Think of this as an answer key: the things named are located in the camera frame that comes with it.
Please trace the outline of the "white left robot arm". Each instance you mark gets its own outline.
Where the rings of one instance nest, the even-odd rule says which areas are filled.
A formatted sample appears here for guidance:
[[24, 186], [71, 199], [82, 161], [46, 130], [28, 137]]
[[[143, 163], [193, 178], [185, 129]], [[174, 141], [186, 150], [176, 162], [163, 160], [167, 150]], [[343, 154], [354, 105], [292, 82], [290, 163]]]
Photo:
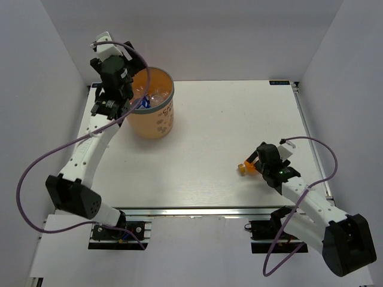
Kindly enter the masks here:
[[101, 85], [95, 93], [86, 133], [59, 174], [50, 175], [45, 185], [56, 209], [106, 225], [106, 232], [119, 239], [126, 233], [126, 216], [103, 203], [92, 190], [92, 183], [109, 142], [134, 110], [130, 104], [133, 78], [148, 66], [129, 42], [118, 43], [110, 36], [97, 39], [92, 49], [96, 57], [90, 65], [99, 74]]

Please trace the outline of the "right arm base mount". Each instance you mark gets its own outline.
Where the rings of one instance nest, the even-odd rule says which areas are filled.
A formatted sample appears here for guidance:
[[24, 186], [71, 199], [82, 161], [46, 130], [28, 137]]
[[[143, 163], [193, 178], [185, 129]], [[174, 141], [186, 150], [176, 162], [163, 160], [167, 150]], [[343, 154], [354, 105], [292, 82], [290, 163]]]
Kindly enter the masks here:
[[[270, 219], [253, 220], [244, 225], [244, 230], [250, 233], [251, 251], [253, 254], [266, 254], [281, 227], [281, 219], [285, 218], [292, 207], [284, 206], [272, 212]], [[272, 253], [289, 254], [294, 251], [301, 241], [290, 234], [281, 233]]]

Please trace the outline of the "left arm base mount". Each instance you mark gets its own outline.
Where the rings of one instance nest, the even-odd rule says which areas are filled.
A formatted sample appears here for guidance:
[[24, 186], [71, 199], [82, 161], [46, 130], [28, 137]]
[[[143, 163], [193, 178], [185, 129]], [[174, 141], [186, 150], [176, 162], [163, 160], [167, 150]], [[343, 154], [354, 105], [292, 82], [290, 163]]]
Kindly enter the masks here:
[[88, 249], [105, 251], [143, 251], [151, 237], [152, 221], [128, 216], [125, 231], [95, 224], [90, 232]]

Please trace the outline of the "orange juice bottle with barcode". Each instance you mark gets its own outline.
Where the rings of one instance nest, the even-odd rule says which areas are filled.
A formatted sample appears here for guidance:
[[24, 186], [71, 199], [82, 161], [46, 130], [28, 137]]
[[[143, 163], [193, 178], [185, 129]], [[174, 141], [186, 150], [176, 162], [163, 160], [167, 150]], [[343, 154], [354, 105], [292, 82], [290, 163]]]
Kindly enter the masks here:
[[259, 158], [256, 157], [253, 161], [245, 160], [243, 163], [240, 163], [237, 166], [237, 170], [241, 176], [255, 176], [259, 174], [259, 171], [256, 169], [256, 164], [258, 163]]

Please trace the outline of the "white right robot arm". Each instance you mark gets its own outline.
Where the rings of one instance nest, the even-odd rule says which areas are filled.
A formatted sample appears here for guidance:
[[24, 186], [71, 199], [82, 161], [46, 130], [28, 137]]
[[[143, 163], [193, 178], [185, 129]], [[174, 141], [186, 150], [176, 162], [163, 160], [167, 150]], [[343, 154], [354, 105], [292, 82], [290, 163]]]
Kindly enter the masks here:
[[241, 164], [242, 175], [259, 173], [269, 187], [294, 203], [270, 215], [271, 233], [288, 234], [322, 255], [333, 274], [343, 277], [377, 260], [367, 220], [350, 215], [313, 190], [290, 166], [295, 145], [288, 139], [276, 146], [262, 142]]

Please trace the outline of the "clear bottle with blue label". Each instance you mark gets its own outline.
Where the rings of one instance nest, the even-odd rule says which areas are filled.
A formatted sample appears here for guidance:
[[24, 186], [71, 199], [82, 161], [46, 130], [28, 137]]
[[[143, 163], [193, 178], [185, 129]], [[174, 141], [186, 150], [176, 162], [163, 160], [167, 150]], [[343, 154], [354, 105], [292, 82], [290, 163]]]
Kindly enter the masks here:
[[130, 105], [135, 106], [136, 109], [149, 109], [149, 108], [151, 108], [150, 98], [148, 97], [148, 95], [145, 95], [144, 97], [135, 96], [130, 101]]

